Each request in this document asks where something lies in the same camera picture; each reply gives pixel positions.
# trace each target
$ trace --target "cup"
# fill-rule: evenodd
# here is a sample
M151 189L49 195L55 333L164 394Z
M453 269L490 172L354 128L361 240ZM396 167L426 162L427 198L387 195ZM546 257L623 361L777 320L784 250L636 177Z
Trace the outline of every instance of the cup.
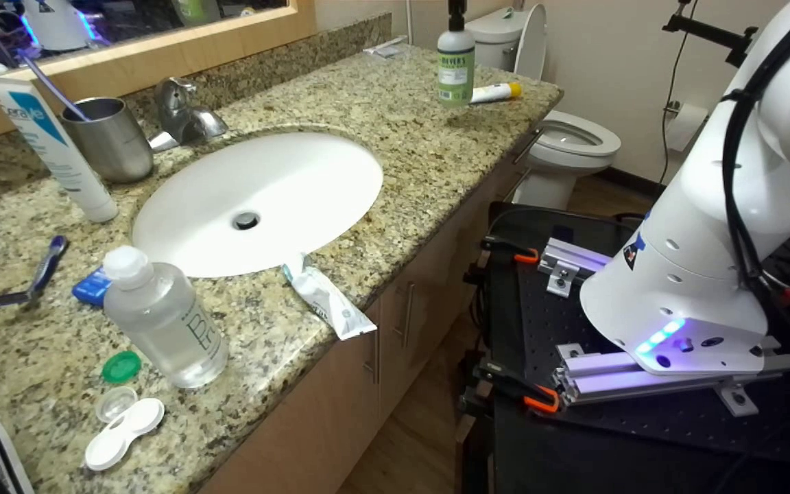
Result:
M73 106L87 121L65 106L64 126L103 181L140 181L151 172L149 139L121 97L92 95L73 100Z

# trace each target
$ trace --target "toilet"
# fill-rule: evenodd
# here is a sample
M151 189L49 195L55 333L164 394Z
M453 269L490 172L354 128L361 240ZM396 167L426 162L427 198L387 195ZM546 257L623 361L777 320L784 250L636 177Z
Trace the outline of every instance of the toilet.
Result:
M475 63L516 71L531 80L546 67L546 10L503 8L471 19L467 29L475 36ZM514 202L564 209L577 177L600 172L621 151L621 136L605 126L552 108L541 124L523 167L527 176L514 191Z

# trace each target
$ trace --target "countertop backsplash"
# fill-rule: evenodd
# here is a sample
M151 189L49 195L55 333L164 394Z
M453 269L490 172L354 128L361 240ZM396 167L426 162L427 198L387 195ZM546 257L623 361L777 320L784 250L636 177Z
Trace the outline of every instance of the countertop backsplash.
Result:
M319 66L376 45L387 41L389 32L393 32L393 16L379 16L335 32L319 32L284 45L275 45L180 80L198 84L198 92L191 92L191 103L198 108L220 108L231 100L283 84ZM140 121L149 139L158 132L154 91L157 86L146 86L124 95L127 106ZM17 132L0 133L0 195L46 176L49 172L36 158L34 148Z

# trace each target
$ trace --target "mirror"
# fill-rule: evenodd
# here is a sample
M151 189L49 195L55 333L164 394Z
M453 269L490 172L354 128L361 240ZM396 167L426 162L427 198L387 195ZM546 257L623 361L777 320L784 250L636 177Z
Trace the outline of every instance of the mirror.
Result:
M0 0L0 44L17 59L42 59L283 4L284 0Z
M157 84L164 75L205 71L311 32L316 32L313 0L284 0L280 8L265 8L250 16L224 16L199 27L176 27L119 41L103 48L42 56L39 63L72 97L92 92L124 95ZM24 67L14 71L14 75L34 80ZM0 133L9 128L12 124L0 113Z

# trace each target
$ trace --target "sink drain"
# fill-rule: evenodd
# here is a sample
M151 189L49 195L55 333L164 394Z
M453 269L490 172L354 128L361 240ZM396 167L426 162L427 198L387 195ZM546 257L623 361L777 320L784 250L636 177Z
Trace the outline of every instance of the sink drain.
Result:
M231 225L235 231L253 231L260 222L260 215L256 210L241 210L231 218Z

